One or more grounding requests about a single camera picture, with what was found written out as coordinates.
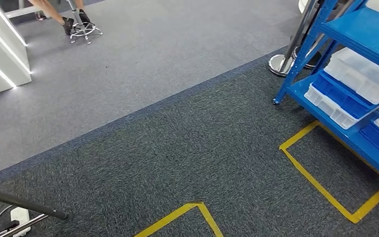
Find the yellow tape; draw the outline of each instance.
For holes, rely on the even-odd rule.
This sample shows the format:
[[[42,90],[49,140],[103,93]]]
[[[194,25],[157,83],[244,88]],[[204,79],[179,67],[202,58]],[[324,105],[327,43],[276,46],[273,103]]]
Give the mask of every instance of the yellow tape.
[[[335,136],[328,128],[323,126],[319,121],[314,121],[307,127],[299,131],[296,135],[288,139],[280,146],[280,150],[288,157],[288,159],[293,163],[294,167],[348,220],[352,223],[358,223],[365,215],[367,215],[378,203],[379,203],[379,191],[377,191],[368,201],[366,201],[354,214],[351,214],[342,204],[340,204],[294,157],[287,151],[287,149],[294,143],[299,141],[302,137],[312,131],[316,126],[321,126],[325,129],[331,136],[333,136],[337,141],[343,144],[351,152],[353,152],[357,157],[359,157],[365,164],[367,164],[371,169],[377,172],[372,166],[370,166],[365,160],[363,160],[355,151],[350,149],[340,138]]]
[[[149,226],[147,229],[143,230],[142,232],[138,233],[134,237],[148,237],[151,234],[155,233],[162,227],[168,225],[173,220],[177,219],[178,217],[184,215],[186,212],[190,211],[194,207],[198,207],[203,214],[205,220],[207,221],[210,228],[213,230],[214,234],[217,237],[223,237],[222,232],[220,231],[219,227],[217,226],[216,222],[214,221],[213,217],[211,216],[210,212],[208,211],[207,207],[202,202],[197,203],[187,203],[180,208],[173,211],[171,214],[163,217],[153,225]]]
[[[366,201],[354,214],[353,216],[359,220],[364,218],[371,209],[373,209],[379,203],[379,190],[374,194],[368,201]]]

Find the dark gray carpet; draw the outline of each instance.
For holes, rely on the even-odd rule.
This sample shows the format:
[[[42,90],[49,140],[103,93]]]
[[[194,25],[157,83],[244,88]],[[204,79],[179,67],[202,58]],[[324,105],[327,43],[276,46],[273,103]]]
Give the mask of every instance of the dark gray carpet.
[[[4,170],[0,189],[69,213],[29,236],[130,237],[193,201],[224,236],[379,236],[379,205],[349,222],[278,149],[314,118],[288,97],[272,104],[274,54]],[[289,150],[351,212],[379,188],[318,128]],[[194,209],[154,236],[212,232]]]

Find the black shoe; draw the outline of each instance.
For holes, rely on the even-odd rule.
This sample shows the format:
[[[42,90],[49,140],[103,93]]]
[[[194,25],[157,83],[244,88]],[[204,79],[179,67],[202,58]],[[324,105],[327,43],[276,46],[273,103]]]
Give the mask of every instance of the black shoe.
[[[89,20],[88,15],[86,15],[86,13],[82,9],[79,10],[79,17],[80,20],[83,22],[84,26],[87,26],[88,23],[91,22],[91,20]]]
[[[70,36],[72,34],[73,23],[75,22],[72,18],[63,17],[63,21],[65,22],[63,28],[65,29],[65,34]]]

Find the black pole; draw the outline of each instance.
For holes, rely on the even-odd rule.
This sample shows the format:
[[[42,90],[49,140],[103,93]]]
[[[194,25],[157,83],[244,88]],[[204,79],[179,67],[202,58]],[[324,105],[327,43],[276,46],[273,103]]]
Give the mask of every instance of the black pole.
[[[35,211],[38,213],[56,217],[62,220],[67,218],[67,215],[63,212],[60,212],[55,209],[42,206],[42,205],[27,201],[27,200],[23,200],[12,195],[4,194],[1,192],[0,192],[0,201],[8,203],[10,205],[14,205],[14,206],[22,207],[31,211]]]

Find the blue metal shelf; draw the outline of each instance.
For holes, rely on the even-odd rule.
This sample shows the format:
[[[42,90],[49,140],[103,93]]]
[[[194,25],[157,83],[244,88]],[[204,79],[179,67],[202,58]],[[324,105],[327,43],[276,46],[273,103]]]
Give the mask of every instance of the blue metal shelf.
[[[328,127],[335,135],[343,140],[349,147],[356,151],[362,158],[379,171],[379,149],[368,141],[359,130],[366,126],[373,118],[379,117],[379,111],[368,115],[350,129],[343,129],[337,125],[318,107],[308,101],[304,94],[308,91],[318,74],[311,75],[288,87],[287,93],[290,94],[300,105],[313,114],[323,125]]]
[[[379,65],[379,12],[364,7],[322,23],[320,30]]]

